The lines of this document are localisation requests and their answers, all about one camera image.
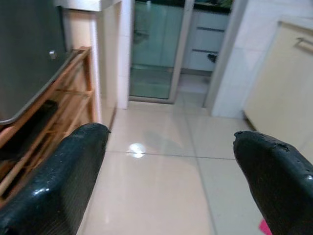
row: pink object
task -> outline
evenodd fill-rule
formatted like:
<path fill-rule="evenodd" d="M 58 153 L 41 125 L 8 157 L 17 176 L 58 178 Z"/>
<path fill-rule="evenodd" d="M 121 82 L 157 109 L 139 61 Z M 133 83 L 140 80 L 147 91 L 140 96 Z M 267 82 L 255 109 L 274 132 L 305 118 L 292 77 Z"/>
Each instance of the pink object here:
<path fill-rule="evenodd" d="M 272 235 L 271 231 L 269 230 L 269 227 L 265 220 L 263 219 L 259 225 L 259 229 L 266 235 Z"/>

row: tiled floor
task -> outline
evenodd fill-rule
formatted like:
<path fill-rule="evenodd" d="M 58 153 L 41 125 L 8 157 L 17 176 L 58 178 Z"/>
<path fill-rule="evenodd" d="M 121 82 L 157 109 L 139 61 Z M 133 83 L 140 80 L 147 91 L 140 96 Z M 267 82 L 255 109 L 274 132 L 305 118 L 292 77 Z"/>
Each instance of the tiled floor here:
<path fill-rule="evenodd" d="M 243 120 L 175 105 L 118 110 L 81 235 L 261 235 L 262 219 L 234 160 Z M 129 146 L 144 145 L 144 155 Z"/>

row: glass sliding door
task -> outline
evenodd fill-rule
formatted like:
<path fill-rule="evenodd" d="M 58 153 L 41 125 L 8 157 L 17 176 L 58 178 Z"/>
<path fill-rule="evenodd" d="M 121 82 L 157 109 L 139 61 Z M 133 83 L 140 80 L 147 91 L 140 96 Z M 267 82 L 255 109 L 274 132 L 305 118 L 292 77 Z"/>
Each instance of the glass sliding door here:
<path fill-rule="evenodd" d="M 182 30 L 188 30 L 186 8 L 193 0 L 136 0 L 131 66 L 131 100 L 171 103 L 175 98 L 173 73 Z"/>

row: gray appliance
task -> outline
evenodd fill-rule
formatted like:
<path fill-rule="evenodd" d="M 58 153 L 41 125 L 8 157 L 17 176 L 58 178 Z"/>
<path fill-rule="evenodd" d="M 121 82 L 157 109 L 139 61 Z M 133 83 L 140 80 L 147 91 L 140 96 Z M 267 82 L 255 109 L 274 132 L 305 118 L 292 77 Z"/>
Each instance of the gray appliance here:
<path fill-rule="evenodd" d="M 53 0 L 0 1 L 0 125 L 16 121 L 66 65 L 62 15 Z"/>

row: white drawer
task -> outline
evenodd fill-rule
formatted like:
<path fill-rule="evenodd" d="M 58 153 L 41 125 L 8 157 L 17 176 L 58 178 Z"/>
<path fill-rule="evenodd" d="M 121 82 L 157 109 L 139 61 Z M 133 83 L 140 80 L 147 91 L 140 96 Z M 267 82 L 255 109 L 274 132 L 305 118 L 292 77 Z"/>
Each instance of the white drawer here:
<path fill-rule="evenodd" d="M 197 11 L 198 23 L 197 27 L 214 28 L 214 29 L 227 29 L 228 15 L 213 12 L 201 12 Z"/>
<path fill-rule="evenodd" d="M 197 29 L 192 49 L 218 52 L 221 49 L 223 39 L 224 33 L 222 32 Z"/>
<path fill-rule="evenodd" d="M 189 55 L 185 69 L 213 71 L 215 63 L 207 58 L 208 54 L 209 53 L 207 52 L 192 51 Z"/>

